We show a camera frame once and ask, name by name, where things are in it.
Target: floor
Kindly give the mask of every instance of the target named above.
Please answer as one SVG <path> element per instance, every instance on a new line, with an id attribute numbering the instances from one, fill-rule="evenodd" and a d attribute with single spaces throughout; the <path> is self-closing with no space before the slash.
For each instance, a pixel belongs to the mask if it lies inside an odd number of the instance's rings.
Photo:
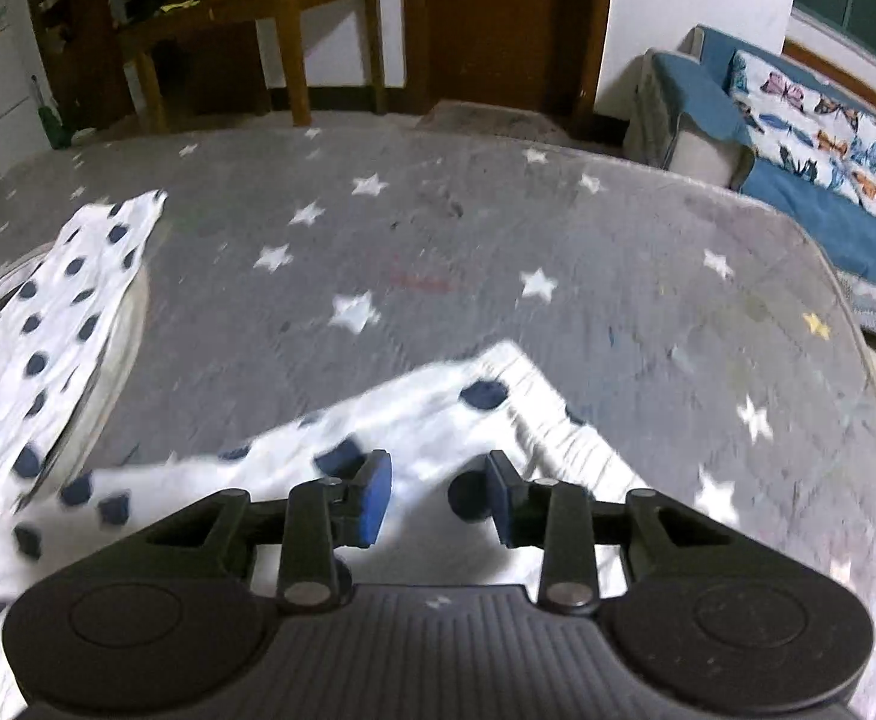
<path id="1" fill-rule="evenodd" d="M 276 111 L 265 116 L 205 116 L 205 117 L 172 117 L 172 131 L 192 131 L 219 128 L 286 128 L 292 127 L 289 112 Z M 388 114 L 377 117 L 366 112 L 348 111 L 315 111 L 313 113 L 315 127 L 389 127 L 414 128 L 422 127 L 443 131 L 466 131 L 470 134 L 483 133 L 508 137 L 535 140 L 542 143 L 553 143 L 560 146 L 582 148 L 584 151 L 602 153 L 619 153 L 614 148 L 606 148 L 597 143 L 576 142 L 553 122 L 533 119 L 528 115 L 516 115 L 503 109 L 487 108 L 478 105 L 440 104 L 427 117 Z M 104 132 L 96 133 L 91 138 L 94 141 L 120 140 L 132 138 L 147 132 L 137 117 L 123 119 Z M 869 353 L 876 370 L 876 349 Z"/>

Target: gray bedspread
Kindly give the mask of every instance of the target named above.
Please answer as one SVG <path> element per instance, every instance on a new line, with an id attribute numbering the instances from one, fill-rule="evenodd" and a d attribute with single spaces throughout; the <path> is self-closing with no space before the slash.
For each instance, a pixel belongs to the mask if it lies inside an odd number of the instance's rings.
<path id="1" fill-rule="evenodd" d="M 78 205 L 158 187 L 145 335 L 92 466 L 231 447 L 511 338 L 648 483 L 688 503 L 734 484 L 742 531 L 846 581 L 876 623 L 876 381 L 789 218 L 554 146 L 234 130 L 20 166 L 0 182 L 0 269 Z M 285 245 L 292 263 L 254 266 Z M 329 325 L 336 295 L 365 293 L 377 322 Z M 876 718 L 876 649 L 854 707 Z"/>

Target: door frame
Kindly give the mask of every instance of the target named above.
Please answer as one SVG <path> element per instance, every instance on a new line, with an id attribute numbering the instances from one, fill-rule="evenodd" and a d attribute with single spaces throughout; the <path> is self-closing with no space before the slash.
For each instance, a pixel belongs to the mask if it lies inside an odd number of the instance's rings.
<path id="1" fill-rule="evenodd" d="M 578 94 L 571 113 L 571 128 L 577 135 L 590 133 L 595 109 L 595 93 L 601 57 L 608 32 L 608 11 L 611 0 L 592 0 L 588 30 L 588 45 L 581 68 Z M 412 113 L 425 114 L 433 100 L 430 95 L 430 30 L 428 29 L 428 0 L 403 0 L 404 17 L 404 75 L 406 99 Z"/>

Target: table leg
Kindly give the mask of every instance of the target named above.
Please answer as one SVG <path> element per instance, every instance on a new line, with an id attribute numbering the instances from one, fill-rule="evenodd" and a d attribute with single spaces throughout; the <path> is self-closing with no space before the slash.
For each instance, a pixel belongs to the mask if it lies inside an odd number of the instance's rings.
<path id="1" fill-rule="evenodd" d="M 152 127 L 156 132 L 168 132 L 168 119 L 164 111 L 164 100 L 161 99 L 161 86 L 158 85 L 158 74 L 151 52 L 139 52 L 134 56 L 134 69 L 142 84 L 144 100 L 148 106 L 148 114 Z"/>
<path id="2" fill-rule="evenodd" d="M 384 93 L 384 59 L 382 56 L 382 3 L 365 0 L 365 31 L 368 34 L 368 53 L 372 59 L 372 86 L 374 112 L 384 116 L 387 111 Z"/>
<path id="3" fill-rule="evenodd" d="M 308 83 L 305 80 L 305 49 L 302 46 L 302 13 L 294 2 L 282 0 L 275 14 L 278 48 L 281 49 L 281 69 L 291 103 L 291 121 L 295 127 L 311 124 L 308 104 Z"/>

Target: metal screw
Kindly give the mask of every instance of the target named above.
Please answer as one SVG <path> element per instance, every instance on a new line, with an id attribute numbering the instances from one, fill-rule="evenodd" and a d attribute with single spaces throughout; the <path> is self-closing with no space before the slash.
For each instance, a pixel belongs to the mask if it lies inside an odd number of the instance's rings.
<path id="1" fill-rule="evenodd" d="M 590 587 L 577 581 L 557 581 L 546 591 L 548 600 L 560 607 L 583 607 L 595 597 Z"/>
<path id="2" fill-rule="evenodd" d="M 296 581 L 284 591 L 284 600 L 296 607 L 316 607 L 331 598 L 331 591 L 319 581 Z"/>

